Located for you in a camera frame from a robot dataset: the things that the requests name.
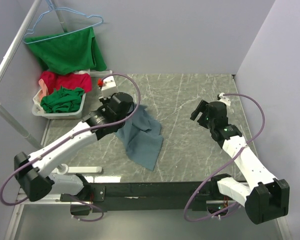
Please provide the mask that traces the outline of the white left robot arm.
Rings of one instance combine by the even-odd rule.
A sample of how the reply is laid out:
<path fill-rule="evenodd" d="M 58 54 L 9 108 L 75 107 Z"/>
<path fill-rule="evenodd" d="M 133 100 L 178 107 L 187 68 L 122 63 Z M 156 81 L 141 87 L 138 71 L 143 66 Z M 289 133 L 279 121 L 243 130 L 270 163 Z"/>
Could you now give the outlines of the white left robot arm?
<path fill-rule="evenodd" d="M 133 98 L 127 93 L 115 93 L 97 110 L 91 111 L 72 130 L 46 147 L 29 155 L 24 152 L 14 157 L 14 168 L 22 168 L 15 179 L 31 202 L 48 194 L 69 194 L 78 201 L 87 200 L 92 187 L 82 174 L 53 173 L 80 149 L 117 132 L 129 115 Z"/>

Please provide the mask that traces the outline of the grey-blue polo shirt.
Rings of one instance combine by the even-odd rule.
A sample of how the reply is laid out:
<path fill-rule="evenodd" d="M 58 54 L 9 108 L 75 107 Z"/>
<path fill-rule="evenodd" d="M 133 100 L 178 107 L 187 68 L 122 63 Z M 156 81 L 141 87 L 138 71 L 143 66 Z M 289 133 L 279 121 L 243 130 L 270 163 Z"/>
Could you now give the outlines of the grey-blue polo shirt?
<path fill-rule="evenodd" d="M 136 113 L 116 133 L 122 142 L 127 157 L 149 171 L 155 169 L 160 154 L 163 136 L 162 125 L 140 105 Z"/>

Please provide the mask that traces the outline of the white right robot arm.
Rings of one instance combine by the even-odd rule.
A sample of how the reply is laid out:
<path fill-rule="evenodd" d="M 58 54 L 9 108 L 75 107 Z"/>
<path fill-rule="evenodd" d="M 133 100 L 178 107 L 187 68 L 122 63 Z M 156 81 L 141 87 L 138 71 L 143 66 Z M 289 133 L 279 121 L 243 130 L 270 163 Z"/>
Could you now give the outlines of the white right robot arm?
<path fill-rule="evenodd" d="M 229 124 L 229 104 L 229 99 L 201 100 L 190 119 L 210 131 L 212 139 L 231 157 L 247 184 L 243 185 L 227 174 L 214 173 L 197 187 L 186 206 L 190 206 L 202 187 L 210 183 L 212 198 L 230 197 L 245 208 L 248 218 L 256 225 L 284 217 L 289 212 L 290 186 L 285 179 L 277 179 L 266 169 L 239 129 Z"/>

